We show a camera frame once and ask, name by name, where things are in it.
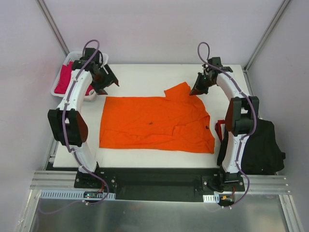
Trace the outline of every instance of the black garment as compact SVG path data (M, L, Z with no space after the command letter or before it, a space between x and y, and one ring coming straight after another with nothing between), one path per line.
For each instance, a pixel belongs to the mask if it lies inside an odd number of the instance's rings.
M217 165L225 158L228 132L225 129L221 143ZM281 152L275 137L275 127L270 121L258 119L256 130L247 140L241 161L241 169L245 174L273 175L284 168L285 153Z

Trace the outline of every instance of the white basket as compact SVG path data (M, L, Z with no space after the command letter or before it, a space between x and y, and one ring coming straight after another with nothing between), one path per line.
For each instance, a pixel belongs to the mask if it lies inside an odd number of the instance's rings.
M103 55L103 60L107 60L108 59L108 55L107 54L102 54ZM66 57L66 59L64 60L63 64L64 65L68 65L71 61L75 61L77 59L80 59L81 57L83 56L83 53L82 52L70 52L68 54L68 56ZM53 84L53 87L52 89L50 90L50 93L54 96L57 96L57 97L64 97L64 94L59 94L59 93L55 93L55 88L57 87L57 85L59 84L59 80L60 80L60 72L61 72L61 69L60 71L58 72L58 75L56 77L56 80L54 81L54 84ZM90 95L88 96L85 96L84 97L84 100L87 100L87 101L92 101L94 99L94 97L96 96L96 93L95 91L93 91Z

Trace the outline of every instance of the pink cloth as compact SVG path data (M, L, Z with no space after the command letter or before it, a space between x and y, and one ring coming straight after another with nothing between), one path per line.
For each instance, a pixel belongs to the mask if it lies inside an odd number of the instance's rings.
M71 79L71 72L72 72L72 64L73 62L71 61L67 66L62 65L61 71L60 71L60 78L59 78L59 83L57 87L55 88L55 93L58 94L65 94L67 91L67 88L70 83ZM89 85L87 91L86 91L86 96L89 95L89 92L93 90L93 87Z

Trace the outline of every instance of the white work surface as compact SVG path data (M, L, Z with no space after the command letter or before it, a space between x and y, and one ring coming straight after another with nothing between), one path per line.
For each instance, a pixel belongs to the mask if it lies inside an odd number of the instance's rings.
M240 65L230 65L235 80L243 92L249 93ZM182 82L192 88L201 65L195 64L116 64L110 65L119 80L106 88L108 96L113 97L165 97L164 90ZM215 123L224 119L229 105L227 97L218 86L209 88L207 95L200 95L206 111L211 116L210 128L215 137L215 153L201 154L182 151L163 151L150 149L108 149L99 148L100 122L106 96L97 96L94 101L84 101L82 117L88 129L88 145L96 154L100 167L134 167L134 168L215 168L220 149L220 141L214 129ZM65 146L58 145L54 167L77 167L77 163Z

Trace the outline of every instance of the metal sheet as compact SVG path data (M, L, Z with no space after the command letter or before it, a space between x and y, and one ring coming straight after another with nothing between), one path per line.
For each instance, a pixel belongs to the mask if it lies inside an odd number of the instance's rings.
M43 199L40 205L48 212L70 202ZM231 210L221 209L215 203L106 201L94 206L76 203L52 215L36 212L32 231L284 232L288 227L278 196L248 195Z

